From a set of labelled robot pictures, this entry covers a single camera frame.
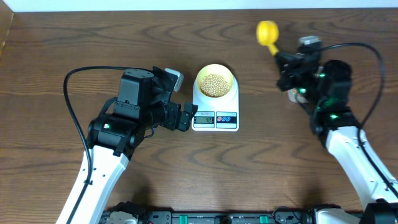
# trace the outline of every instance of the digital scale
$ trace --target digital scale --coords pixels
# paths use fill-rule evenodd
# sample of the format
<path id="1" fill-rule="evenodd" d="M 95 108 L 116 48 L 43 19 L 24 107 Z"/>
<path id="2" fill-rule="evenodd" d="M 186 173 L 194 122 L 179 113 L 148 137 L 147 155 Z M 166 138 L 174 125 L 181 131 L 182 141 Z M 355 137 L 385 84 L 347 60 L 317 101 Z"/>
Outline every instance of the digital scale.
<path id="1" fill-rule="evenodd" d="M 221 97 L 209 97 L 202 93 L 200 85 L 209 74 L 224 76 L 229 92 Z M 239 87 L 231 71 L 222 65 L 207 65 L 200 70 L 193 84 L 193 104 L 198 112 L 192 119 L 195 131 L 237 131 L 239 129 Z"/>

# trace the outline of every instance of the yellow scoop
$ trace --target yellow scoop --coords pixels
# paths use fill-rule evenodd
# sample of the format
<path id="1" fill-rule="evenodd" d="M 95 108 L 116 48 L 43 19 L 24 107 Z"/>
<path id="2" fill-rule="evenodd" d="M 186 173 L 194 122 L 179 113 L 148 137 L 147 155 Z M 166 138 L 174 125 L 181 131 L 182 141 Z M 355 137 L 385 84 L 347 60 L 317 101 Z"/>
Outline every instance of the yellow scoop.
<path id="1" fill-rule="evenodd" d="M 274 45 L 278 36 L 278 25 L 274 21 L 261 21 L 257 25 L 257 41 L 263 46 L 268 46 L 273 56 L 279 51 Z"/>

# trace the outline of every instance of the white backdrop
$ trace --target white backdrop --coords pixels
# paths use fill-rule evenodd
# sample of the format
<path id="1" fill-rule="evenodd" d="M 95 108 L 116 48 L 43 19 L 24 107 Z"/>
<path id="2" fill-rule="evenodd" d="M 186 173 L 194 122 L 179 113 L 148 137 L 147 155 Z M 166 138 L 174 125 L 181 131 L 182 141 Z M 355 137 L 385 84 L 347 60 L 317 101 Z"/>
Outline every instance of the white backdrop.
<path id="1" fill-rule="evenodd" d="M 3 0 L 14 12 L 398 7 L 398 0 Z"/>

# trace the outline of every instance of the brown tabletop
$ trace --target brown tabletop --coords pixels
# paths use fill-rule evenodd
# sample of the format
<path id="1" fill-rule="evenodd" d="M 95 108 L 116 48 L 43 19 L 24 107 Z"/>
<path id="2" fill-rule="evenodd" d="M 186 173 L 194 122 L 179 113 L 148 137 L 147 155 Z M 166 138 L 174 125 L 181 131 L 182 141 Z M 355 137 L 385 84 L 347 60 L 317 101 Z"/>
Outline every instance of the brown tabletop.
<path id="1" fill-rule="evenodd" d="M 336 203 L 362 209 L 339 163 L 310 131 L 308 116 L 276 88 L 279 73 L 256 40 L 261 20 L 275 20 L 278 46 L 318 35 L 325 45 L 366 42 L 383 54 L 387 82 L 365 130 L 398 175 L 398 10 L 311 9 L 169 12 L 17 13 L 0 58 L 0 223 L 54 223 L 75 182 L 83 146 L 63 99 L 67 72 L 90 65 L 174 68 L 185 75 L 172 99 L 192 100 L 197 72 L 230 66 L 239 82 L 236 133 L 157 128 L 117 182 L 107 207 L 132 200 L 174 210 L 272 210 Z M 325 52 L 353 67 L 350 103 L 362 119 L 379 84 L 366 49 Z M 85 130 L 118 94 L 120 71 L 89 71 L 70 80 Z"/>

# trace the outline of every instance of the yellow bowl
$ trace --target yellow bowl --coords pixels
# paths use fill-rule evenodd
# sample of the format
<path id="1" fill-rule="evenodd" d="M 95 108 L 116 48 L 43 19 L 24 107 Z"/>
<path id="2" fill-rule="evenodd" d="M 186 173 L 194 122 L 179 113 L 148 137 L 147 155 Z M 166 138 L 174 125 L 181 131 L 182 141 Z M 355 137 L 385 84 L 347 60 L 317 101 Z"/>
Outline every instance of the yellow bowl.
<path id="1" fill-rule="evenodd" d="M 210 74 L 222 75 L 225 78 L 225 80 L 228 82 L 228 92 L 231 91 L 231 88 L 234 84 L 234 76 L 232 75 L 232 72 L 225 66 L 218 65 L 218 64 L 211 64 L 211 65 L 207 65 L 207 66 L 203 67 L 198 73 L 197 86 L 201 92 L 202 92 L 201 83 L 202 83 L 203 79 L 207 75 L 210 75 Z"/>

